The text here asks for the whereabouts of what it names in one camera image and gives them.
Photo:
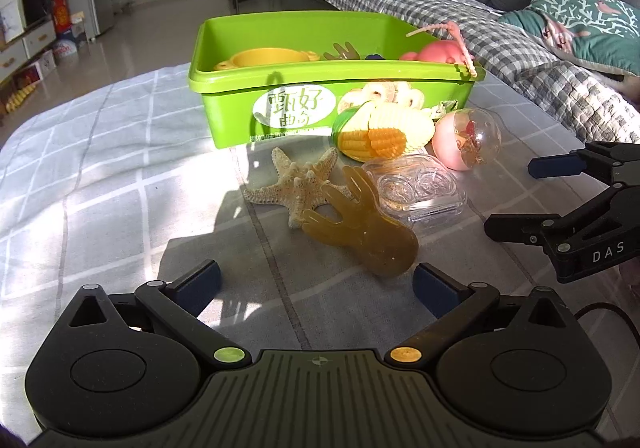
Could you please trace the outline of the amber rubber hand toy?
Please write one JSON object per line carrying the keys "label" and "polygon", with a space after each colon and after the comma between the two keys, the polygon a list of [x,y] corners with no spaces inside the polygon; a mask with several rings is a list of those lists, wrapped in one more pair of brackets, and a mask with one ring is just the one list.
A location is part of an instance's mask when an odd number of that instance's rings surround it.
{"label": "amber rubber hand toy", "polygon": [[324,52],[323,58],[331,61],[360,60],[359,52],[355,49],[355,47],[349,41],[346,41],[345,44],[339,44],[338,42],[334,42],[333,50],[334,52]]}
{"label": "amber rubber hand toy", "polygon": [[378,189],[360,166],[345,166],[349,194],[326,183],[321,192],[341,216],[330,220],[313,209],[303,211],[303,231],[330,246],[346,247],[373,275],[394,278],[416,260],[419,241],[400,221],[382,212]]}

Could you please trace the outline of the clear plastic case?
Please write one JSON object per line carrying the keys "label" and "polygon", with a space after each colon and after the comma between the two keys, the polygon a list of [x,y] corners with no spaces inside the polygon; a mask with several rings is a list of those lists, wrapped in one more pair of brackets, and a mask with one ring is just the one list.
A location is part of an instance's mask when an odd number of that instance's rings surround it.
{"label": "clear plastic case", "polygon": [[411,153],[362,166],[378,190],[382,211],[409,227],[434,227],[460,215],[466,193],[435,156]]}

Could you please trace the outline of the beige starfish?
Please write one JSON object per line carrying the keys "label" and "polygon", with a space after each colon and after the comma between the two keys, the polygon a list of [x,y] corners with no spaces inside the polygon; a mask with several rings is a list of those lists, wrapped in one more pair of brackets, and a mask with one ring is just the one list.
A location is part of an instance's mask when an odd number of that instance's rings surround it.
{"label": "beige starfish", "polygon": [[280,148],[271,152],[271,160],[276,168],[278,180],[273,185],[256,189],[245,188],[244,197],[253,204],[279,205],[288,210],[288,226],[299,229],[303,224],[303,213],[329,203],[322,191],[329,186],[348,199],[352,198],[348,186],[337,186],[330,181],[337,162],[337,149],[329,148],[314,163],[292,161]]}

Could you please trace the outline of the yellow toy corn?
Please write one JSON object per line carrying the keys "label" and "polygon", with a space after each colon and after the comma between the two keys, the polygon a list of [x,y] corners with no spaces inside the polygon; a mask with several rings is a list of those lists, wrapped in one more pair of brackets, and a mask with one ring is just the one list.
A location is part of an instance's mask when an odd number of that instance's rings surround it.
{"label": "yellow toy corn", "polygon": [[348,108],[332,126],[334,145],[360,163],[423,150],[434,134],[435,124],[427,110],[382,101]]}

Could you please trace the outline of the pink toy pig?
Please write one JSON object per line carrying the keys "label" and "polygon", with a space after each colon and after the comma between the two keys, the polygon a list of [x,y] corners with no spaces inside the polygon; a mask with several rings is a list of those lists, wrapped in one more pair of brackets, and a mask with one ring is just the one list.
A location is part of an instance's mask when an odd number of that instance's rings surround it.
{"label": "pink toy pig", "polygon": [[477,70],[475,68],[473,58],[468,47],[466,47],[460,27],[457,23],[448,21],[445,23],[430,24],[413,30],[408,33],[406,37],[409,38],[420,33],[431,32],[432,30],[446,30],[450,38],[434,40],[423,47],[419,52],[406,52],[399,58],[399,60],[463,65],[472,77],[476,77]]}

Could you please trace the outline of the yellow toy pot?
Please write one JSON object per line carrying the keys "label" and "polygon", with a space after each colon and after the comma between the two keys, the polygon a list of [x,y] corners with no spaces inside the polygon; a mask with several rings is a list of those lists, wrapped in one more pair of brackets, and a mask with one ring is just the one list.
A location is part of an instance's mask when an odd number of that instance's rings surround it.
{"label": "yellow toy pot", "polygon": [[234,70],[235,68],[243,67],[316,62],[319,60],[320,56],[313,51],[262,47],[235,53],[235,55],[228,60],[216,64],[214,70]]}

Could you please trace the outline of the grey checked table cloth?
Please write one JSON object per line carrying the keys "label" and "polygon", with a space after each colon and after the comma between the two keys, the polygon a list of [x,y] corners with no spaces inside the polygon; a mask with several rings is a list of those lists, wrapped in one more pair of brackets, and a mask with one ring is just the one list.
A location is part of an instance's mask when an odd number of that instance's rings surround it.
{"label": "grey checked table cloth", "polygon": [[[29,362],[85,283],[129,293],[216,260],[222,289],[201,315],[255,356],[262,348],[374,347],[381,354],[433,320],[411,272],[385,281],[349,251],[288,227],[280,206],[245,203],[242,188],[277,179],[272,147],[313,162],[325,137],[216,149],[188,64],[118,82],[33,117],[1,150],[1,424],[29,442],[39,434],[24,395]],[[572,310],[612,301],[639,329],[639,301],[612,269],[555,283],[539,247],[484,234],[493,213],[565,215],[603,187],[589,177],[536,180],[536,155],[581,148],[573,133],[487,73],[469,105],[501,124],[495,162],[457,174],[468,204],[443,225],[415,226],[418,261],[466,284],[506,294],[553,286]],[[639,348],[610,311],[580,319],[612,373],[603,437],[639,436]]]}

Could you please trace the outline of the pink clear capsule ball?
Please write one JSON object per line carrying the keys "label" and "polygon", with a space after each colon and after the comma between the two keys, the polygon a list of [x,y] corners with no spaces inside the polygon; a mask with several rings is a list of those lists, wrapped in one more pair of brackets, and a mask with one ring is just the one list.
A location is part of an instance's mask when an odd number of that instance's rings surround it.
{"label": "pink clear capsule ball", "polygon": [[501,150],[501,131],[487,111],[462,108],[439,119],[431,145],[446,167],[470,171],[495,160]]}

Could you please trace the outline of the teal patterned cushion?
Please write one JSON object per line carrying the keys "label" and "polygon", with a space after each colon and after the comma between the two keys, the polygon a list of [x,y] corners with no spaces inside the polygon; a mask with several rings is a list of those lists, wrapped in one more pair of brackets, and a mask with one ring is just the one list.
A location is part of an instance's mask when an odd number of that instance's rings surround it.
{"label": "teal patterned cushion", "polygon": [[639,9],[623,0],[532,0],[500,21],[558,58],[597,72],[639,75]]}

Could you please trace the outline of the green plastic storage bin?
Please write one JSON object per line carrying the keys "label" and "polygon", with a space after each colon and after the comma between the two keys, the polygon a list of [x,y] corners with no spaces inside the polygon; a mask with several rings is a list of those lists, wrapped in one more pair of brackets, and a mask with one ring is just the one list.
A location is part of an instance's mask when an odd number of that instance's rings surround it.
{"label": "green plastic storage bin", "polygon": [[[410,24],[391,15],[353,11],[282,11],[210,18],[198,30],[189,86],[203,100],[217,148],[311,133],[327,135],[340,106],[358,90],[383,100],[394,86],[401,100],[427,108],[449,101],[461,108],[483,67],[472,77],[456,64],[400,61],[419,52],[434,36],[407,38]],[[326,60],[333,44],[349,41],[360,60]],[[313,51],[316,62],[214,70],[235,53],[262,47]]]}

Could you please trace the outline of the white tv cabinet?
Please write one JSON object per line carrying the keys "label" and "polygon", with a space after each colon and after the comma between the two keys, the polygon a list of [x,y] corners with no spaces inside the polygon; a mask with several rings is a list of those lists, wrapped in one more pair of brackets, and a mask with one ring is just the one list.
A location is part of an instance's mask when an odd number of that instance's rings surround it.
{"label": "white tv cabinet", "polygon": [[17,110],[52,70],[55,31],[49,18],[1,51],[1,118]]}

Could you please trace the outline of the microwave oven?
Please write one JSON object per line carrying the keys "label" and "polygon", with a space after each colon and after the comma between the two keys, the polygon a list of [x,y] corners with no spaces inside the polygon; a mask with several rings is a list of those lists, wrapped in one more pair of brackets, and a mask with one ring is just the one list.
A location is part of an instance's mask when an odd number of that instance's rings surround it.
{"label": "microwave oven", "polygon": [[1,0],[4,42],[14,41],[50,16],[50,0]]}

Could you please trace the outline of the red gift box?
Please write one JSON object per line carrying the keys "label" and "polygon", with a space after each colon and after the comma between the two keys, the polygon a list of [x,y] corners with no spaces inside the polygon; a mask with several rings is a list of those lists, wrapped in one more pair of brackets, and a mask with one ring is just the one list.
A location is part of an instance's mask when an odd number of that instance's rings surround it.
{"label": "red gift box", "polygon": [[51,13],[55,34],[62,35],[72,27],[68,0],[52,0]]}

